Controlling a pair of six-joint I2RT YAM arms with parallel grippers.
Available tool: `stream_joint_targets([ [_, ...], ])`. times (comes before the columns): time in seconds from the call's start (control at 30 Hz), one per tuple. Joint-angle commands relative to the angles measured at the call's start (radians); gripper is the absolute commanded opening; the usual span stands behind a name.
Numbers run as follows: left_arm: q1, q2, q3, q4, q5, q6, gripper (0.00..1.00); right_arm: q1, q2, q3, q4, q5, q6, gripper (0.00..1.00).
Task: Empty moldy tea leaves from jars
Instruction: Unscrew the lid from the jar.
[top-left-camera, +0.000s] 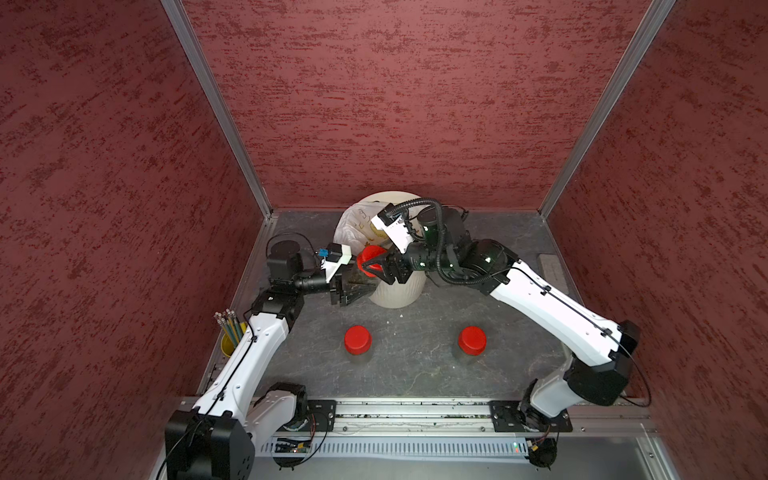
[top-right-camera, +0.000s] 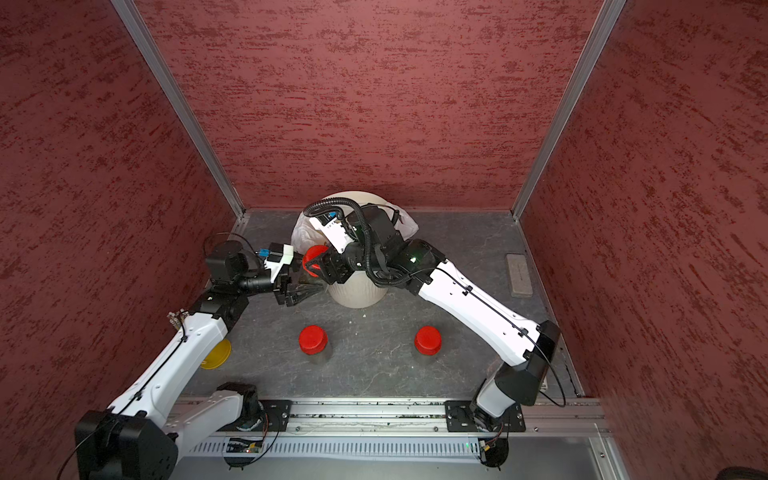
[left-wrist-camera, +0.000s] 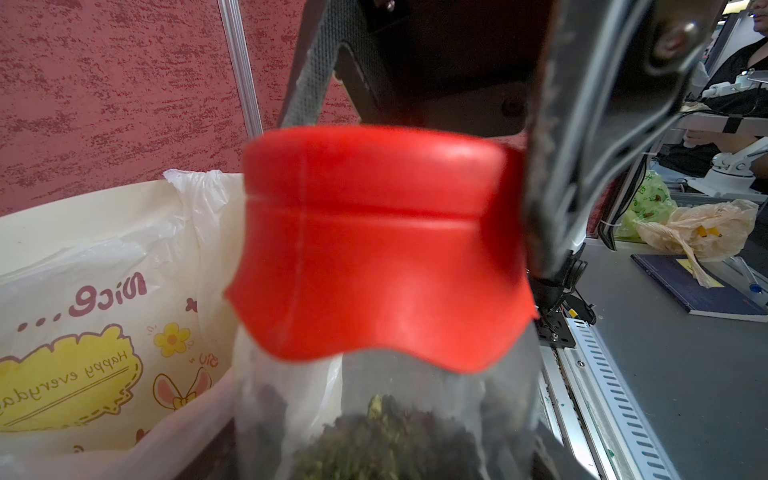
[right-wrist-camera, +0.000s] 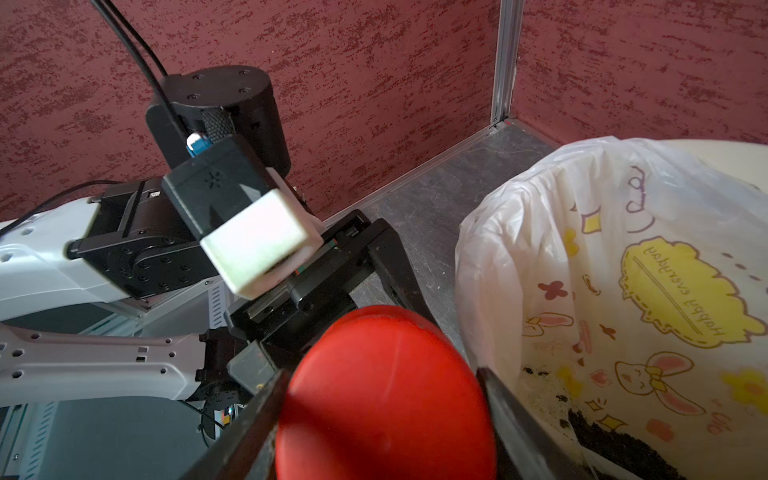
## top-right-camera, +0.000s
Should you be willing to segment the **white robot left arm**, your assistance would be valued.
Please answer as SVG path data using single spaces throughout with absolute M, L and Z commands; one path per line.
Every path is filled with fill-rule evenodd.
M 279 425 L 253 385 L 228 382 L 178 420 L 169 415 L 182 391 L 234 328 L 250 297 L 272 294 L 293 306 L 330 279 L 325 248 L 300 255 L 289 245 L 256 251 L 243 240 L 216 245 L 205 259 L 208 288 L 191 309 L 173 315 L 174 338 L 140 377 L 75 428 L 82 479 L 167 479 L 179 460 L 225 426 L 266 435 Z

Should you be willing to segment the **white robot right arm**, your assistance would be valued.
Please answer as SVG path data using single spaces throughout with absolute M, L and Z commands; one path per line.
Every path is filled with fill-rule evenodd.
M 359 242 L 340 253 L 334 247 L 314 246 L 304 255 L 302 268 L 327 284 L 343 284 L 362 272 L 376 286 L 403 288 L 445 310 L 483 339 L 499 356 L 501 365 L 472 400 L 478 421 L 498 419 L 514 405 L 537 400 L 560 340 L 552 321 L 536 322 L 497 301 L 462 274 L 433 245 L 410 240 L 369 256 Z

